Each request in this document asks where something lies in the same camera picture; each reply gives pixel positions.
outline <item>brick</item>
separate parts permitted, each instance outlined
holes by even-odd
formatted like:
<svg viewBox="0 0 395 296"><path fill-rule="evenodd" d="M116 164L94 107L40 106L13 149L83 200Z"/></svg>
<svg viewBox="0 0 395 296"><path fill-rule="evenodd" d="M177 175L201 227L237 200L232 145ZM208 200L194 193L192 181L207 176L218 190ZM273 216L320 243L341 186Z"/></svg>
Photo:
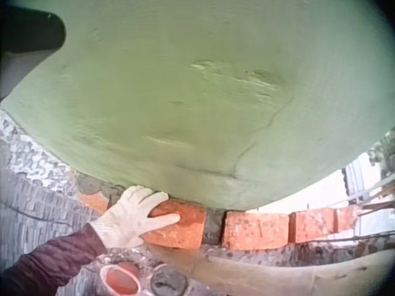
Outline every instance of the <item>brick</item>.
<svg viewBox="0 0 395 296"><path fill-rule="evenodd" d="M332 208L315 208L289 215L289 242L308 242L335 231Z"/></svg>
<svg viewBox="0 0 395 296"><path fill-rule="evenodd" d="M277 213L228 212L222 246L233 250L265 250L288 243L289 217Z"/></svg>
<svg viewBox="0 0 395 296"><path fill-rule="evenodd" d="M354 228L360 213L360 207L350 205L349 207L337 208L335 209L335 213L336 232L341 232Z"/></svg>
<svg viewBox="0 0 395 296"><path fill-rule="evenodd" d="M109 199L102 195L99 191L95 194L78 193L78 198L89 208L96 210L99 214L103 214L107 210Z"/></svg>
<svg viewBox="0 0 395 296"><path fill-rule="evenodd" d="M181 219L176 224L143 234L146 242L180 249L198 249L202 242L206 210L198 205L167 200L153 209L150 217L177 213Z"/></svg>

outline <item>sleeve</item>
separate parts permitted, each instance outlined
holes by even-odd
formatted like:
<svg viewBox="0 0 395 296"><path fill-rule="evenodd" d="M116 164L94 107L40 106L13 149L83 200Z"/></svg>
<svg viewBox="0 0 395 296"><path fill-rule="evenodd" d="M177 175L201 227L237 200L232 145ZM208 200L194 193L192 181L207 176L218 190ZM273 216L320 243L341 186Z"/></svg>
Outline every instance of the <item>sleeve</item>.
<svg viewBox="0 0 395 296"><path fill-rule="evenodd" d="M22 255L0 278L0 295L52 296L106 248L90 224Z"/></svg>

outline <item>green plaster surface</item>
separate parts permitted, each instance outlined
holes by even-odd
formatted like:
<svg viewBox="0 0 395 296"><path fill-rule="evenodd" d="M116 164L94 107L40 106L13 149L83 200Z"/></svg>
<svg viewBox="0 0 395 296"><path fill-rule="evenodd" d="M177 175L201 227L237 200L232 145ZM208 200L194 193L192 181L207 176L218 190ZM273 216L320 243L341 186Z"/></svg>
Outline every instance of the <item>green plaster surface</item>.
<svg viewBox="0 0 395 296"><path fill-rule="evenodd" d="M57 14L67 37L4 107L99 179L258 207L395 125L394 41L364 3L19 1Z"/></svg>

